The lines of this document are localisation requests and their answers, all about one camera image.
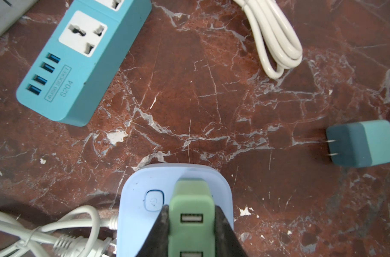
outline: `blue power strip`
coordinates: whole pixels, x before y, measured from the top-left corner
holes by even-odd
[[[18,101],[85,126],[151,8],[150,0],[74,0],[19,85]]]

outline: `usb port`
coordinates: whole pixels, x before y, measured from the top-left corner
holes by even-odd
[[[202,257],[203,252],[181,252],[181,257]]]
[[[39,93],[41,92],[41,90],[39,88],[37,88],[36,86],[33,86],[31,84],[29,84],[29,86],[26,89],[31,91],[35,95],[39,95]]]
[[[50,59],[51,61],[53,61],[55,63],[58,63],[61,60],[61,58],[59,58],[58,56],[55,56],[51,53],[49,53],[46,58]]]
[[[41,68],[49,71],[50,73],[52,73],[55,69],[54,67],[46,63],[42,63]]]
[[[203,214],[181,214],[181,223],[203,223]]]
[[[38,75],[35,75],[34,80],[38,83],[41,83],[42,85],[45,85],[48,82],[48,80],[46,80]]]

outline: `bundled cable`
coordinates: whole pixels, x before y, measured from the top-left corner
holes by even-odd
[[[90,219],[73,219],[78,214],[88,213]],[[111,239],[98,239],[100,227],[116,230],[118,217],[100,219],[98,211],[92,206],[85,205],[69,212],[57,222],[50,223],[30,230],[11,216],[0,212],[0,231],[20,238],[16,243],[0,251],[0,257],[20,257],[30,250],[35,257],[49,257],[41,244],[54,245],[54,252],[62,257],[100,257],[108,248]],[[90,227],[88,239],[83,237],[69,237],[62,235],[59,238],[51,235],[55,230],[75,227]]]
[[[234,1],[242,7],[249,20],[259,59],[270,78],[278,79],[285,69],[294,68],[301,63],[302,45],[275,0]],[[277,64],[276,71],[269,62],[265,43]]]

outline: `gray power strip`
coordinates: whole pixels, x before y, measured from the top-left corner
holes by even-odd
[[[0,0],[0,36],[38,0]]]

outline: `green usb charger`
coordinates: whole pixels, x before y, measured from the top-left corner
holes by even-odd
[[[175,184],[168,241],[168,257],[215,257],[215,203],[205,181]]]

